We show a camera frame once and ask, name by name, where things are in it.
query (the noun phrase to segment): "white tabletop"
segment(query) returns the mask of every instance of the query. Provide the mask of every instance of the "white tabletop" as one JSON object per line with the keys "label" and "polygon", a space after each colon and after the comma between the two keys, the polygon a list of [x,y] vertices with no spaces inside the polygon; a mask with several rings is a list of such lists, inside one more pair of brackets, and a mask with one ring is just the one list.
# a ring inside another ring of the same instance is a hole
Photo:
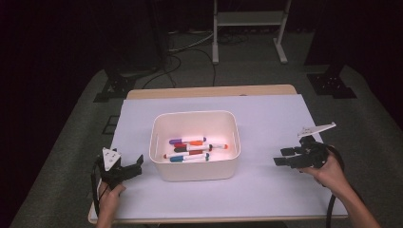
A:
{"label": "white tabletop", "polygon": [[[226,110],[240,133],[239,166],[227,180],[167,182],[148,156],[154,120],[164,113]],[[111,148],[122,166],[144,155],[143,173],[126,180],[116,219],[131,222],[315,219],[326,216],[331,192],[312,177],[275,166],[280,149],[299,145],[316,125],[301,95],[125,100]],[[314,136],[321,142],[319,135]],[[334,217],[347,212],[337,199]],[[93,209],[90,220],[96,220]]]}

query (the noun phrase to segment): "floor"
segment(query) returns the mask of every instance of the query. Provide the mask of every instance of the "floor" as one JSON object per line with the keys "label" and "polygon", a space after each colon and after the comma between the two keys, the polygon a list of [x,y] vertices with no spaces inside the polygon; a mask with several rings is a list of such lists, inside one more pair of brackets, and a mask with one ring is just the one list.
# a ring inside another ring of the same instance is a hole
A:
{"label": "floor", "polygon": [[[205,34],[172,34],[170,48],[193,44]],[[289,63],[282,65],[272,39],[275,33],[223,38],[220,63],[210,61],[211,43],[202,44],[168,57],[165,70],[140,78],[134,89],[246,86],[290,84],[302,94],[317,125],[337,123],[321,133],[335,145],[346,163],[346,176],[355,186],[383,227],[403,224],[403,133],[368,88],[363,77],[350,67],[340,77],[356,99],[317,96],[307,73],[323,72],[326,66],[305,66],[312,32],[286,32],[283,48]],[[103,70],[95,74],[71,113],[40,175],[11,227],[93,227],[87,221],[92,203],[90,173],[103,146],[113,135],[103,134],[109,117],[119,115],[122,98],[94,103],[106,84]],[[289,228],[324,227],[324,219],[285,220]],[[334,227],[351,227],[348,219],[334,219]],[[115,227],[155,227],[126,225]]]}

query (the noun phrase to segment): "dark background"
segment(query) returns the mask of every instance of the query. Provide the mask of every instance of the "dark background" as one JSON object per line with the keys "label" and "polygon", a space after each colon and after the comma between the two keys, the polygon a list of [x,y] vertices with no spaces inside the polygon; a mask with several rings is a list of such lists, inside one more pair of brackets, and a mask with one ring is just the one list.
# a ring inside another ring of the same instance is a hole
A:
{"label": "dark background", "polygon": [[[1,118],[6,146],[1,160],[1,226],[10,225],[91,77],[106,63],[144,69],[163,61],[158,41],[142,45],[150,40],[142,35],[153,37],[156,26],[149,7],[139,9],[146,2],[1,1],[0,72],[6,103]],[[103,11],[102,4],[114,8]],[[212,1],[156,4],[166,9],[158,13],[164,21],[162,30],[212,28]],[[219,9],[278,10],[283,4],[220,0]],[[127,11],[130,8],[122,7],[127,5],[137,9]],[[139,10],[144,16],[135,17]],[[328,65],[335,55],[341,56],[364,76],[403,128],[398,83],[403,75],[399,67],[403,63],[402,12],[400,1],[298,0],[292,4],[286,29],[316,29],[305,64]],[[152,53],[148,61],[139,61],[142,52]]]}

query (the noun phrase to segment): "marker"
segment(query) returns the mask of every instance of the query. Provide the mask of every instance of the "marker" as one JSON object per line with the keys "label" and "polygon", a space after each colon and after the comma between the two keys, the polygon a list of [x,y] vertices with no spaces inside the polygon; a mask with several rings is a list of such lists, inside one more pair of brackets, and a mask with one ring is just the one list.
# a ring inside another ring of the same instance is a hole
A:
{"label": "marker", "polygon": [[[188,142],[187,144],[202,145],[203,143],[204,143],[203,141],[191,141],[191,142]],[[186,147],[187,144],[186,143],[175,143],[174,146],[175,147]]]}
{"label": "marker", "polygon": [[211,144],[204,145],[187,145],[186,147],[177,147],[174,149],[175,152],[187,152],[191,150],[208,150],[211,151],[213,146]]}
{"label": "marker", "polygon": [[194,159],[194,160],[184,160],[184,161],[174,161],[173,163],[195,163],[195,162],[208,162],[208,158]]}
{"label": "marker", "polygon": [[192,141],[206,141],[205,137],[185,137],[177,140],[170,140],[169,144],[175,144],[175,143],[189,143]]}
{"label": "marker", "polygon": [[169,160],[171,162],[184,162],[184,161],[192,161],[192,160],[199,160],[199,159],[208,161],[209,157],[210,157],[210,154],[206,153],[206,154],[199,154],[199,155],[185,155],[185,156],[172,157]]}
{"label": "marker", "polygon": [[204,151],[202,150],[191,150],[189,152],[179,152],[179,153],[172,153],[172,154],[164,154],[163,157],[165,159],[169,159],[172,157],[178,157],[178,156],[183,156],[183,155],[197,155],[197,154],[202,154]]}
{"label": "marker", "polygon": [[213,148],[218,148],[218,149],[227,149],[228,148],[227,144],[219,144],[219,143],[211,143],[211,146],[213,146]]}

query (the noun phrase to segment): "hand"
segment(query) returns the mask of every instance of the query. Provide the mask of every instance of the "hand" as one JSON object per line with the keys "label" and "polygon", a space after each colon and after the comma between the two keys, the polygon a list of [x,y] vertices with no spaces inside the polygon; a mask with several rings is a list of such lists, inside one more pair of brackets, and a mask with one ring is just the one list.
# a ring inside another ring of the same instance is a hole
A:
{"label": "hand", "polygon": [[317,181],[328,187],[338,197],[346,188],[350,188],[350,183],[346,180],[335,155],[329,150],[328,152],[327,162],[320,169],[307,167],[300,168],[299,171],[314,176]]}
{"label": "hand", "polygon": [[115,213],[119,207],[119,196],[124,192],[125,187],[118,184],[113,190],[105,182],[101,182],[100,195],[100,215],[98,217],[97,228],[111,227],[115,219]]}

